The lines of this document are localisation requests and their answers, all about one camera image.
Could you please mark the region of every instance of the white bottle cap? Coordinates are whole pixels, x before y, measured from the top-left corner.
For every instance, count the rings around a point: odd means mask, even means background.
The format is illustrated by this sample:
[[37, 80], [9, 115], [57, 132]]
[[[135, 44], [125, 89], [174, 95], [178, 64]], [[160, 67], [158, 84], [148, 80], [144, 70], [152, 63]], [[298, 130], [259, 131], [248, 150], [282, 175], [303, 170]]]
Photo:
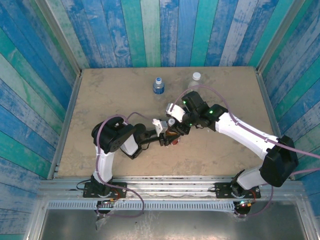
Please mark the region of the white bottle cap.
[[155, 83], [156, 83], [156, 84], [161, 84], [161, 83], [162, 83], [161, 77], [157, 77], [157, 78], [155, 79]]
[[193, 80], [198, 81], [198, 80], [200, 80], [200, 78], [201, 78], [201, 74], [199, 72], [193, 73], [193, 75], [192, 75]]
[[176, 120], [174, 120], [173, 118], [170, 118], [168, 121], [169, 127], [171, 127], [173, 124], [175, 124]]

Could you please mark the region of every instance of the water bottle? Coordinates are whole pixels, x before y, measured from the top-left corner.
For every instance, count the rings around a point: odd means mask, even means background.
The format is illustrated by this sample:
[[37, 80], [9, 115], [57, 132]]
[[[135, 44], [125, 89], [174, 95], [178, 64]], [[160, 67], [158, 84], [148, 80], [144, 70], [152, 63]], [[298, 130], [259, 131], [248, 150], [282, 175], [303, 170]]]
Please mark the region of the water bottle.
[[153, 83], [153, 92], [157, 95], [163, 94], [165, 91], [165, 83], [162, 82], [161, 77], [157, 77]]
[[[197, 86], [197, 85], [201, 85], [200, 82], [200, 78], [201, 78], [201, 74], [199, 72], [194, 72], [192, 75], [192, 81], [189, 83], [188, 88], [193, 87], [193, 86]], [[191, 88], [188, 92], [192, 92], [192, 91], [199, 91], [200, 87], [193, 87]]]

